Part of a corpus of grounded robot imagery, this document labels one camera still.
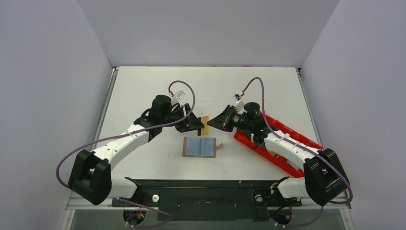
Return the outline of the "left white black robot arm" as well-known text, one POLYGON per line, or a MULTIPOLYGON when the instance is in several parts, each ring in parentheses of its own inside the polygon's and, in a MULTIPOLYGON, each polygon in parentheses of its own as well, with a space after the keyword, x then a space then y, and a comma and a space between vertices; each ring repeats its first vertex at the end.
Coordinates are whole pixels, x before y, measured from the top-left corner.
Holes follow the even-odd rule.
POLYGON ((131 198, 136 192, 136 184, 112 179, 112 170, 131 152, 160 134, 164 127, 175 127, 183 133, 204 128, 204 124, 193 114, 188 103, 180 105, 177 96, 158 95, 151 107, 119 138, 92 151, 83 149, 76 155, 68 188, 93 205, 99 205, 107 198, 131 198))

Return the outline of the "brown leather card holder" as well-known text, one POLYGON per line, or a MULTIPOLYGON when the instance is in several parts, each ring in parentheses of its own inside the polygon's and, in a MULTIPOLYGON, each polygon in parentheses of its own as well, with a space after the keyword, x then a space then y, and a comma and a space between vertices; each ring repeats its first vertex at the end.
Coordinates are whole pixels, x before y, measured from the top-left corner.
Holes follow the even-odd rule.
POLYGON ((197 158, 215 158, 216 152, 223 147, 223 143, 216 138, 184 137, 182 156, 197 158))

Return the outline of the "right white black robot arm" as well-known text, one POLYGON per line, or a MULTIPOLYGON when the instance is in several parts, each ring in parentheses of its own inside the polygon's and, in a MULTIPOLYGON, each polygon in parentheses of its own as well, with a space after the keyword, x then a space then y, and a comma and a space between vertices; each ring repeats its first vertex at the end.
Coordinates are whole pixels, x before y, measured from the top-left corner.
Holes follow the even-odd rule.
POLYGON ((264 150, 272 157, 282 157, 289 166, 304 173, 272 184, 271 196, 275 201, 310 198, 324 206, 334 203, 334 198, 349 189, 348 178, 333 150, 309 147, 295 140, 289 133, 271 126, 259 109, 258 103, 250 102, 244 105, 242 113, 238 113, 234 106, 228 105, 207 124, 224 132, 236 129, 254 144, 255 150, 264 150))

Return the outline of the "gold credit card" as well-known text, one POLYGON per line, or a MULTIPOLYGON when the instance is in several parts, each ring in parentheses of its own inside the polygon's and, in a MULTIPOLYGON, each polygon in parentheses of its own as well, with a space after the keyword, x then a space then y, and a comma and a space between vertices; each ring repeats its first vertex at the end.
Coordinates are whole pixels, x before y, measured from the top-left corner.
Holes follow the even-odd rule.
POLYGON ((209 126, 207 122, 209 121, 209 116, 202 116, 198 118, 202 124, 204 124, 203 128, 199 128, 197 131, 198 136, 208 136, 210 133, 209 126))

